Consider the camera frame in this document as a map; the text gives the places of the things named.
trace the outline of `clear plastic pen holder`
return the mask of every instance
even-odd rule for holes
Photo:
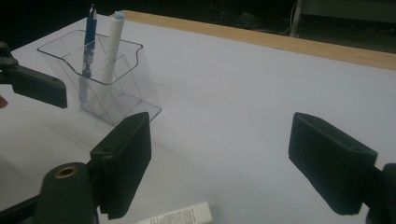
[[[82,109],[114,125],[140,112],[154,119],[161,105],[143,46],[121,40],[116,60],[110,62],[107,36],[96,35],[87,45],[84,38],[85,31],[77,30],[37,50]],[[88,76],[82,72],[87,64],[85,49],[93,50]]]

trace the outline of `blue pen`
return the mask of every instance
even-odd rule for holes
[[[87,27],[85,30],[84,39],[84,64],[82,68],[82,77],[79,78],[79,101],[84,104],[87,102],[88,93],[88,80],[87,77],[91,77],[92,74],[92,63],[93,53],[95,50],[95,34],[96,34],[96,7],[92,4],[90,14],[87,18]]]

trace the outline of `wooden strip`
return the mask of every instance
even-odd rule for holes
[[[142,22],[150,25],[204,35],[213,35],[274,49],[283,49],[347,63],[369,65],[372,67],[396,71],[396,54],[368,49],[356,49],[288,36],[271,35],[211,23],[187,21],[128,10],[123,10],[122,12],[125,14],[125,18],[129,21]]]

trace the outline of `white tabletop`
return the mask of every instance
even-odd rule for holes
[[[107,35],[99,16],[97,33]],[[78,21],[13,51],[53,75],[36,48]],[[288,158],[294,112],[322,119],[395,162],[396,72],[125,22],[145,46],[163,112],[151,122],[152,160],[127,216],[136,221],[204,201],[215,223],[364,223],[336,215]],[[37,195],[51,168],[88,161],[112,129],[79,111],[19,96],[0,110],[0,210]],[[107,220],[101,217],[102,223]]]

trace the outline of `transparent container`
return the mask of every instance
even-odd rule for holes
[[[83,110],[113,125],[140,112],[153,120],[162,109],[143,46],[121,40],[116,60],[108,63],[108,37],[96,35],[87,45],[84,38],[85,31],[73,31],[37,50]]]

